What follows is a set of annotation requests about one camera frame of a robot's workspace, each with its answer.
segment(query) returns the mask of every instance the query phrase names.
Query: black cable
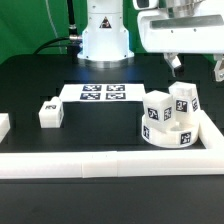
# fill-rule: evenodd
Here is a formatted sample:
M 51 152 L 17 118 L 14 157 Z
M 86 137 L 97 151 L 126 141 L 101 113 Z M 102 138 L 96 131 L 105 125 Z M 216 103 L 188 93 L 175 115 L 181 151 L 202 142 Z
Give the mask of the black cable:
M 69 20 L 69 34 L 70 35 L 77 35 L 77 28 L 75 25 L 75 16 L 74 16 L 74 9 L 73 9 L 73 0 L 67 0 L 67 7 L 68 7 L 68 20 Z
M 63 45 L 48 45 L 48 46 L 44 46 L 40 49 L 40 51 L 46 49 L 46 48 L 53 48 L 53 47 L 68 47 L 68 44 L 63 44 Z
M 69 40 L 69 37 L 58 37 L 56 39 L 53 39 L 53 40 L 50 40 L 46 43 L 44 43 L 43 45 L 41 45 L 40 47 L 38 47 L 33 54 L 38 54 L 42 49 L 46 48 L 46 47 L 50 47 L 52 45 L 50 44 L 53 44 L 53 43 L 57 43 L 57 42 L 60 42 L 60 41 L 65 41 L 65 40 Z

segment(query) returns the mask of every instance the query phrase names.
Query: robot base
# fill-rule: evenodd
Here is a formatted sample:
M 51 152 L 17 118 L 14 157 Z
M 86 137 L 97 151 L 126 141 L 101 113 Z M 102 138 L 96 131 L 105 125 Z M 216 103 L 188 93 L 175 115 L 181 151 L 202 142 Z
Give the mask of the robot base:
M 80 65 L 90 66 L 95 68 L 119 68 L 134 63 L 134 57 L 125 58 L 117 61 L 92 61 L 88 59 L 78 58 Z

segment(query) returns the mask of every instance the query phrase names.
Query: black label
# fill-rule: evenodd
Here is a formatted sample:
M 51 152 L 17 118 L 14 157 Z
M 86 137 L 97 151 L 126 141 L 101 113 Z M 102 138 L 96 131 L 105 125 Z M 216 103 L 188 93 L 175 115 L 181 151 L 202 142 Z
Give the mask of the black label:
M 149 129 L 146 126 L 143 127 L 143 136 L 149 139 Z
M 194 111 L 198 109 L 198 101 L 196 98 L 192 101 L 192 106 Z
M 191 132 L 181 134 L 180 144 L 184 145 L 191 142 Z
M 105 16 L 103 22 L 101 23 L 100 28 L 101 29 L 110 29 L 110 28 L 112 28 L 111 25 L 110 25 L 110 22 L 109 22 L 109 20 L 107 19 L 106 16 Z
M 45 107 L 45 110 L 55 110 L 56 109 L 56 105 L 48 105 Z
M 186 113 L 187 108 L 188 108 L 188 102 L 187 101 L 182 101 L 182 100 L 177 100 L 176 101 L 176 111 Z
M 80 100 L 99 100 L 100 93 L 82 93 Z
M 106 100 L 125 100 L 126 94 L 125 93 L 107 93 Z
M 82 91 L 93 92 L 93 91 L 101 91 L 101 85 L 84 85 Z
M 170 119 L 172 116 L 172 107 L 167 108 L 164 110 L 164 121 Z
M 154 120 L 159 120 L 159 114 L 157 110 L 154 110 L 152 108 L 148 108 L 148 114 L 149 114 L 149 118 L 152 118 Z
M 125 91 L 125 85 L 107 85 L 107 91 Z

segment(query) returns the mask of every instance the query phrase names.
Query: stacked cubes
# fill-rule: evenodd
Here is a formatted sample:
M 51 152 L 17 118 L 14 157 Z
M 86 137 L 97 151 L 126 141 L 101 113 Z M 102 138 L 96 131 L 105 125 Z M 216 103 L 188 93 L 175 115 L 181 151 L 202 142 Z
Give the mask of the stacked cubes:
M 187 147 L 198 138 L 196 85 L 176 82 L 169 92 L 152 91 L 143 97 L 142 137 L 159 147 Z

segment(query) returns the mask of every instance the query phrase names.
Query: printed marker sheet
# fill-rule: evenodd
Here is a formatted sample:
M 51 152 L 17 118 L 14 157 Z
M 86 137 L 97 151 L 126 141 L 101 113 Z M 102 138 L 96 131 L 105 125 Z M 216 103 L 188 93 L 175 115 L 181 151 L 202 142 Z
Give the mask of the printed marker sheet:
M 59 98 L 62 102 L 142 101 L 143 84 L 67 84 Z

